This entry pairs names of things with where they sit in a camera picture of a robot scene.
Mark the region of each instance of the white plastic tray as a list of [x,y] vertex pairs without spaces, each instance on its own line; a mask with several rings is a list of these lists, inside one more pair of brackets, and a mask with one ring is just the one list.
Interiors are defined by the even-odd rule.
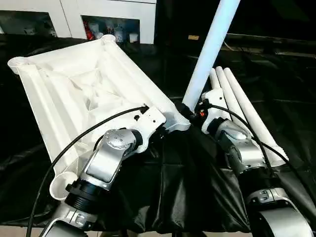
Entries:
[[[164,114],[169,132],[190,126],[115,44],[112,35],[32,57],[12,58],[8,66],[20,75],[51,161],[83,131],[143,104],[156,106]],[[129,128],[137,114],[116,118],[85,136],[56,164],[55,175],[68,171],[78,175],[96,140],[108,129]]]

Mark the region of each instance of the black fabric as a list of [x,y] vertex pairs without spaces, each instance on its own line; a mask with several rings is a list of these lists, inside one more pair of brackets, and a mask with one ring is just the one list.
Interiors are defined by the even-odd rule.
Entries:
[[[23,85],[6,63],[14,56],[31,56],[81,42],[84,40],[0,37],[1,131],[5,138],[0,156],[1,224],[26,225],[50,165]],[[196,58],[168,47],[121,47],[166,95],[181,100]],[[315,193],[315,60],[220,52],[216,64],[232,69],[272,135]],[[315,228],[316,211],[302,186],[288,167],[277,173]],[[35,225],[45,225],[57,204],[45,189]],[[173,132],[124,161],[104,205],[96,230],[249,231],[236,177],[216,144],[195,127]]]

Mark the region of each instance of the white plastic pipe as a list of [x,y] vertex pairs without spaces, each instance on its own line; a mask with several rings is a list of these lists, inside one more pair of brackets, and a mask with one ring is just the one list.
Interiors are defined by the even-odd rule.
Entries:
[[211,72],[209,73],[209,79],[211,81],[212,90],[221,88],[214,68],[212,68]]
[[[232,88],[231,88],[231,86],[230,86],[230,84],[225,76],[225,73],[224,73],[222,67],[216,67],[216,74],[217,74],[220,86],[223,90],[225,101],[226,101],[228,109],[233,111],[234,113],[238,114],[242,119],[246,120],[246,118],[243,115],[243,112],[238,104],[238,101],[233,93],[233,90],[232,90]],[[249,131],[248,128],[242,122],[240,122],[240,120],[237,119],[235,116],[232,116],[232,120],[238,126],[242,127],[246,131]]]
[[208,75],[223,44],[228,28],[231,25],[240,0],[221,0],[216,10],[212,25],[208,31],[201,54],[192,74],[189,86],[182,103],[191,111],[201,96]]
[[[245,92],[242,90],[232,71],[229,68],[225,68],[224,73],[234,92],[235,97],[237,98],[237,101],[243,113],[245,114],[245,117],[247,118],[252,129],[258,135],[259,139],[267,145],[271,146],[272,148],[276,149],[278,152],[280,152],[283,156],[287,158],[283,149],[277,145],[271,133],[269,132],[265,124],[262,122],[260,116],[258,115],[255,108],[252,106]],[[280,159],[278,155],[276,155],[268,149],[266,149],[266,152],[272,166],[279,166],[284,164],[284,162]]]

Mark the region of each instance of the black cable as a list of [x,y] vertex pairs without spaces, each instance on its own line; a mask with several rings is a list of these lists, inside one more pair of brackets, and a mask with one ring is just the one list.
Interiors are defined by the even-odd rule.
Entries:
[[31,215],[30,215],[30,219],[29,219],[29,222],[28,222],[28,228],[27,228],[27,232],[26,232],[26,237],[31,237],[31,231],[32,231],[32,225],[33,225],[33,218],[34,218],[34,215],[35,215],[35,209],[36,209],[36,205],[38,203],[38,200],[39,200],[39,197],[40,197],[40,193],[44,187],[44,184],[45,184],[45,181],[46,179],[48,178],[50,172],[53,170],[54,166],[56,165],[56,163],[59,161],[59,159],[65,154],[65,152],[70,148],[72,147],[77,141],[79,141],[82,137],[84,137],[85,135],[87,135],[89,132],[91,132],[92,130],[96,129],[97,127],[103,125],[104,123],[112,120],[112,119],[115,119],[116,117],[119,117],[121,115],[124,115],[124,114],[127,114],[127,113],[130,113],[130,112],[133,112],[133,111],[137,111],[137,110],[141,110],[141,109],[147,109],[148,107],[146,106],[143,106],[143,107],[137,107],[137,108],[134,108],[134,109],[130,109],[130,110],[126,110],[126,111],[123,111],[123,112],[120,112],[116,115],[113,115],[99,123],[97,123],[96,125],[92,126],[91,128],[87,129],[85,132],[83,132],[82,134],[80,134],[78,137],[76,137],[71,143],[69,143],[60,153],[59,155],[56,157],[56,159],[52,162],[51,166],[49,167],[48,171],[46,172],[41,184],[40,184],[40,187],[39,187],[39,191],[38,191],[38,194],[36,196],[36,199],[35,199],[35,202],[33,204],[33,209],[32,209],[32,212],[31,212]]
[[263,158],[265,160],[265,163],[267,165],[267,168],[269,169],[270,171],[270,174],[273,175],[274,174],[274,171],[271,167],[271,164],[270,164],[270,161],[268,159],[268,156],[267,156],[267,153],[262,145],[262,142],[260,141],[259,137],[257,136],[257,134],[255,133],[255,131],[252,129],[252,127],[244,120],[242,119],[238,114],[234,113],[233,111],[230,111],[224,107],[221,107],[221,106],[217,106],[217,105],[212,105],[210,104],[210,107],[211,108],[216,108],[216,109],[219,109],[219,110],[222,110],[222,111],[225,111],[231,115],[233,115],[234,117],[236,117],[238,120],[240,120],[240,122],[242,122],[248,129],[249,131],[253,134],[254,138],[255,138],[255,141],[257,141],[261,151],[262,151],[262,154],[263,154]]
[[275,149],[273,149],[272,147],[270,147],[269,145],[261,142],[262,145],[266,148],[268,148],[270,151],[274,152],[275,154],[277,154],[290,168],[290,170],[294,173],[294,175],[296,176],[296,178],[301,182],[301,184],[303,185],[304,189],[306,190],[307,194],[311,197],[311,200],[314,204],[314,206],[316,207],[316,200],[311,192],[311,190],[309,189],[308,185],[305,183],[305,181],[302,179],[302,177],[299,175],[299,173],[297,172],[296,168],[294,168],[294,166],[287,160],[287,158],[285,158],[280,152],[276,151]]
[[104,135],[102,135],[101,137],[98,138],[98,140],[95,142],[94,147],[93,147],[93,151],[95,151],[99,145],[99,142],[102,140]]

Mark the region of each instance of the robotic arm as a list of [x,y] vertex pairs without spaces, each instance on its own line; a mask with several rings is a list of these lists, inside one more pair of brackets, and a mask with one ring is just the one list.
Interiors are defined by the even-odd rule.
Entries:
[[65,202],[55,211],[41,237],[85,237],[96,222],[104,196],[111,190],[121,162],[146,150],[150,136],[166,121],[155,107],[142,114],[135,127],[105,132],[79,178],[66,187]]
[[180,111],[202,132],[209,134],[225,152],[227,164],[234,171],[244,199],[254,237],[313,237],[304,216],[268,168],[262,150],[252,140],[247,127],[239,126],[227,112],[223,92],[215,88],[202,95],[202,102],[192,113],[182,104]]

